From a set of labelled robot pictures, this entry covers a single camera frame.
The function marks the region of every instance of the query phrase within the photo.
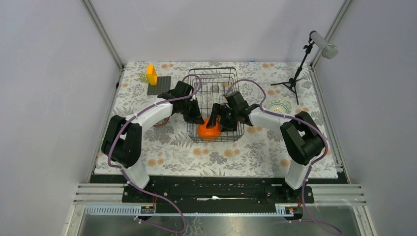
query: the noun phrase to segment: gray wall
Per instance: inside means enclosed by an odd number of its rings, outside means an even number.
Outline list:
[[[92,3],[125,62],[301,61],[310,31],[326,34],[343,0]]]
[[[117,68],[80,0],[0,1],[0,235],[60,235]]]
[[[350,176],[379,236],[415,235],[417,1],[354,1],[320,84]]]

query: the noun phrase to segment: microphone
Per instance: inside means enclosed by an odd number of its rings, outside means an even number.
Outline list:
[[[330,44],[315,30],[310,32],[310,39],[313,40],[317,46],[322,50],[323,57],[332,59],[337,55],[337,47],[334,44]]]

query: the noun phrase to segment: microphone stand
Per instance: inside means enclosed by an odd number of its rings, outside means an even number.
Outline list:
[[[307,55],[311,53],[311,49],[313,48],[314,42],[311,38],[308,39],[308,45],[304,45],[303,49],[305,49],[305,55],[304,58],[302,59],[301,65],[299,66],[299,68],[297,69],[296,74],[294,75],[294,78],[290,78],[289,81],[287,82],[282,82],[282,83],[276,83],[276,84],[271,84],[271,85],[284,85],[285,87],[287,87],[291,92],[293,92],[296,95],[296,99],[297,99],[297,105],[299,105],[298,103],[298,95],[297,95],[297,81],[301,80],[298,79],[297,77],[299,76],[300,72],[302,71],[302,65],[305,62],[305,59],[307,58]]]

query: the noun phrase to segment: red object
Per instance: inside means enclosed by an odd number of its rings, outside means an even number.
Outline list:
[[[220,123],[216,121],[216,125],[211,128],[206,128],[206,124],[208,123],[210,118],[204,120],[204,124],[199,124],[197,127],[197,134],[203,140],[214,141],[216,140],[221,134],[221,127]]]
[[[162,123],[162,124],[155,124],[154,127],[162,127],[164,125],[166,125],[169,121],[169,117],[165,118],[166,120]]]

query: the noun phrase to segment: wire basket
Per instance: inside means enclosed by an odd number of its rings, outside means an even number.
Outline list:
[[[198,106],[203,119],[209,118],[214,103],[224,104],[226,99],[224,94],[230,86],[238,80],[238,73],[234,67],[220,67],[220,68],[195,68],[189,70],[188,74],[198,75],[202,81],[202,88],[196,94]],[[198,88],[199,81],[193,77],[188,77],[188,84],[194,88]],[[235,84],[230,92],[239,91],[238,84]],[[197,134],[197,124],[188,124],[187,131],[191,140],[195,143],[206,142],[228,142],[240,139],[245,133],[244,125],[238,123],[236,131],[221,132],[219,137],[204,137],[202,139]]]

